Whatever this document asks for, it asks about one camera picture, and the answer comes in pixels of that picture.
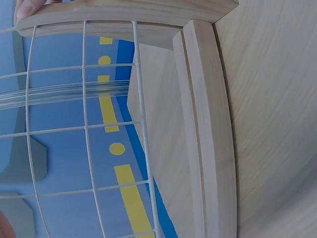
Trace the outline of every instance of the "white wire grid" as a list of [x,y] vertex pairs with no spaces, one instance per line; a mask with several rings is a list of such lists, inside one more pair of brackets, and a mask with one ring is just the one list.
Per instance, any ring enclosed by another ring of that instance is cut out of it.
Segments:
[[[12,195],[12,196],[0,196],[0,199],[19,199],[19,198],[31,198],[35,197],[37,201],[37,205],[41,214],[41,218],[48,235],[48,238],[53,238],[50,235],[48,230],[48,226],[45,220],[45,216],[43,214],[43,209],[41,207],[41,203],[39,201],[39,197],[52,197],[52,196],[61,196],[61,195],[70,195],[70,194],[80,194],[80,193],[90,193],[94,194],[97,214],[99,218],[99,223],[102,229],[103,237],[106,238],[106,231],[103,223],[103,219],[101,216],[100,211],[100,203],[97,196],[97,191],[109,190],[109,189],[116,189],[121,187],[133,186],[133,185],[140,185],[140,184],[149,184],[150,188],[150,199],[151,199],[151,206],[152,212],[154,217],[154,229],[150,231],[146,231],[144,233],[139,234],[131,234],[127,236],[122,236],[118,238],[132,238],[137,236],[142,236],[150,233],[155,233],[157,238],[160,238],[159,234],[159,219],[158,219],[158,211],[156,205],[156,198],[155,198],[155,190],[154,190],[154,180],[153,174],[151,170],[151,163],[150,163],[150,155],[149,155],[149,140],[148,140],[148,133],[147,133],[147,123],[146,123],[146,115],[145,115],[145,104],[144,104],[144,93],[143,93],[143,83],[142,83],[142,70],[141,70],[141,59],[140,59],[140,49],[139,49],[139,40],[138,40],[138,24],[135,21],[132,21],[133,25],[133,36],[134,36],[134,46],[135,46],[135,60],[136,63],[120,63],[120,64],[107,64],[107,65],[86,65],[86,35],[87,35],[87,21],[83,21],[83,48],[82,48],[82,65],[79,66],[68,66],[68,67],[58,67],[58,68],[47,68],[47,69],[40,69],[40,70],[31,70],[31,62],[32,62],[32,52],[33,52],[33,45],[36,38],[36,31],[38,26],[34,26],[32,41],[30,46],[30,52],[28,57],[28,66],[26,72],[14,73],[9,75],[0,76],[0,79],[15,77],[26,75],[26,89],[25,89],[25,117],[26,117],[26,132],[22,133],[14,133],[14,134],[6,134],[0,135],[0,139],[2,138],[13,138],[18,136],[26,136],[27,137],[27,146],[28,146],[28,155],[29,155],[29,162],[30,162],[30,169],[32,175],[32,182],[34,188],[34,195]],[[0,30],[1,33],[7,33],[15,31],[15,27]],[[141,111],[141,120],[140,121],[129,121],[129,122],[118,122],[118,123],[108,123],[108,124],[96,124],[96,125],[88,125],[87,119],[87,98],[86,98],[86,69],[87,68],[96,68],[96,67],[121,67],[121,66],[136,66],[137,70],[137,81],[138,81],[138,90],[139,90],[139,102],[140,102],[140,111]],[[82,83],[83,83],[83,106],[84,106],[84,126],[76,126],[76,127],[66,127],[66,128],[57,128],[57,129],[48,129],[48,130],[38,130],[38,131],[30,131],[30,123],[29,123],[29,91],[30,91],[30,75],[33,73],[39,72],[52,72],[52,71],[61,71],[61,70],[72,70],[72,69],[81,69],[82,70]],[[91,158],[91,151],[90,151],[90,141],[89,141],[89,129],[91,128],[101,128],[105,126],[122,126],[122,125],[131,125],[131,124],[141,124],[142,131],[144,136],[144,152],[146,158],[146,165],[147,165],[147,174],[148,180],[139,181],[131,184],[124,184],[124,185],[115,185],[115,186],[106,186],[106,187],[96,187],[95,178],[94,178],[94,171],[92,166],[92,158]],[[33,159],[32,159],[32,150],[31,150],[31,135],[35,134],[46,134],[46,133],[54,133],[54,132],[62,132],[62,131],[72,131],[72,130],[85,130],[85,137],[86,137],[86,146],[87,146],[87,154],[88,154],[88,162],[89,162],[89,170],[92,182],[92,189],[86,190],[78,190],[78,191],[67,191],[67,192],[56,192],[56,193],[47,193],[47,194],[38,194],[36,188],[36,179],[33,167]]]

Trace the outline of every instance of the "human hand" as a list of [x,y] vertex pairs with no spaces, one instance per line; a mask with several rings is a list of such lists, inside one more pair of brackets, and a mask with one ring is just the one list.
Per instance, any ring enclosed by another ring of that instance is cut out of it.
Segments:
[[0,238],[16,238],[12,226],[2,211],[0,211]]
[[[14,13],[14,25],[16,25],[18,19],[24,19],[33,15],[42,6],[44,6],[46,0],[16,0],[15,13]],[[62,0],[48,0],[47,3],[60,3]]]

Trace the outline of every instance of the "yellow dash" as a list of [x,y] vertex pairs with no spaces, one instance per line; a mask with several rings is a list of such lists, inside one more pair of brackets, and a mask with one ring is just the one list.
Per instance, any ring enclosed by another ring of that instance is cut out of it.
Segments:
[[100,37],[100,45],[112,45],[112,38]]
[[[135,182],[130,165],[116,166],[114,170],[119,185]],[[120,191],[133,233],[138,234],[152,230],[138,187],[136,185],[122,187]],[[154,234],[137,236],[137,238],[154,238]]]
[[[100,75],[98,76],[98,82],[108,82],[110,79],[109,75]],[[117,123],[117,118],[115,117],[113,104],[111,97],[99,97],[101,113],[103,115],[104,124],[106,123]],[[119,131],[117,125],[106,126],[106,132],[116,132]]]
[[101,56],[98,60],[98,64],[110,64],[111,63],[111,59],[109,56]]

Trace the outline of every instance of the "wooden frame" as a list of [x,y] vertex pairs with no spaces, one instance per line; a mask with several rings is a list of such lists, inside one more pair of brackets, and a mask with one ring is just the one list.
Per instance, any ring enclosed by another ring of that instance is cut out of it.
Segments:
[[22,36],[87,33],[133,40],[130,21],[139,22],[140,43],[172,49],[172,38],[191,19],[216,22],[237,6],[236,0],[75,0],[46,5],[35,15],[18,21]]
[[233,137],[212,25],[192,20],[173,42],[194,180],[196,237],[233,238],[237,236]]
[[33,26],[43,36],[80,33],[87,20],[88,34],[132,40],[134,20],[140,43],[174,49],[197,238],[237,236],[232,129],[211,25],[236,5],[235,0],[76,0],[48,5],[17,23],[22,36],[30,36]]

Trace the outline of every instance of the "wood grain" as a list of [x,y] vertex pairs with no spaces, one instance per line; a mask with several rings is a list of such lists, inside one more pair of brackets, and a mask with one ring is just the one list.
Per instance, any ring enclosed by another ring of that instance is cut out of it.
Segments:
[[193,82],[182,31],[173,38],[192,184],[195,237],[207,237],[206,200]]
[[236,133],[241,238],[317,237],[317,2],[240,0],[216,23]]
[[130,21],[138,21],[141,43],[171,49],[173,36],[189,20],[215,22],[236,6],[234,0],[75,0],[45,5],[16,27],[24,37],[32,36],[34,26],[39,35],[82,33],[87,20],[89,34],[132,40]]
[[[192,186],[174,52],[140,45],[145,109],[154,178],[178,237],[195,237]],[[135,68],[128,108],[140,120]],[[143,136],[136,125],[140,140]]]
[[212,25],[192,20],[184,39],[193,83],[205,184],[207,237],[237,236],[236,175],[229,105]]

